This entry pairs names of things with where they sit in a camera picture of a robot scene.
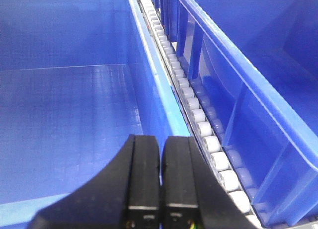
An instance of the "blue storage container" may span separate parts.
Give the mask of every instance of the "blue storage container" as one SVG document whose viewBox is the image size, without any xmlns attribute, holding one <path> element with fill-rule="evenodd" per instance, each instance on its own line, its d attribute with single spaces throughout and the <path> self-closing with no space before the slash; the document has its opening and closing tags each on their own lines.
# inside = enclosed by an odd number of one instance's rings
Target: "blue storage container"
<svg viewBox="0 0 318 229">
<path fill-rule="evenodd" d="M 129 134 L 189 136 L 136 0 L 0 3 L 0 227 L 25 228 Z"/>
<path fill-rule="evenodd" d="M 262 222 L 317 216 L 318 0 L 179 1 L 177 54 Z"/>
<path fill-rule="evenodd" d="M 171 42 L 177 41 L 178 34 L 178 0 L 160 0 L 161 3 L 161 21 L 164 26 L 164 32 Z"/>
</svg>

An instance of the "bin rim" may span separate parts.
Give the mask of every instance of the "bin rim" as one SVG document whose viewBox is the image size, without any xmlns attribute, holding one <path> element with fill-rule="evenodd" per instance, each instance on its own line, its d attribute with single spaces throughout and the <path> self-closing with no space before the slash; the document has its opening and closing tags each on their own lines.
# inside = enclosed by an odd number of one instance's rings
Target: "bin rim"
<svg viewBox="0 0 318 229">
<path fill-rule="evenodd" d="M 318 173 L 318 136 L 195 0 L 179 0 L 271 116 L 304 161 Z"/>
</svg>

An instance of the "bin floor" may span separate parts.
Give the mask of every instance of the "bin floor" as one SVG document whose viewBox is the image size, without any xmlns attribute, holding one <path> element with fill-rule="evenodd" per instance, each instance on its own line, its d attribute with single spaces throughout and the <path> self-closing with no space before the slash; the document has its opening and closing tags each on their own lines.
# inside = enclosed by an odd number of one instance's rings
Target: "bin floor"
<svg viewBox="0 0 318 229">
<path fill-rule="evenodd" d="M 126 65 L 0 72 L 0 206 L 72 192 L 131 133 L 143 131 Z"/>
<path fill-rule="evenodd" d="M 249 56 L 264 77 L 318 134 L 318 80 L 283 50 Z"/>
</svg>

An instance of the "yellow wire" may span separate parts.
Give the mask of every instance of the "yellow wire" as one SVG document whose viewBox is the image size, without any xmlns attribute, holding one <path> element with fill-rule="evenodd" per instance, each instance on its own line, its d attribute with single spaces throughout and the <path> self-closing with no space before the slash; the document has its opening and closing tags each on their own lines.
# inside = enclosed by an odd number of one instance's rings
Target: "yellow wire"
<svg viewBox="0 0 318 229">
<path fill-rule="evenodd" d="M 190 226 L 190 229 L 195 229 L 195 223 L 194 223 L 194 221 L 192 221 L 191 226 Z"/>
</svg>

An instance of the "wire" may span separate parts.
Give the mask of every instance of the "wire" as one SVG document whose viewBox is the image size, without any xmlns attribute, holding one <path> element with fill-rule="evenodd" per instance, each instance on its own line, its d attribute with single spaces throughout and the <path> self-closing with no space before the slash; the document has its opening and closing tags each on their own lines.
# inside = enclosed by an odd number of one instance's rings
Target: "wire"
<svg viewBox="0 0 318 229">
<path fill-rule="evenodd" d="M 194 221 L 191 222 L 191 225 L 190 225 L 190 229 L 196 229 L 197 226 L 195 225 Z"/>
</svg>

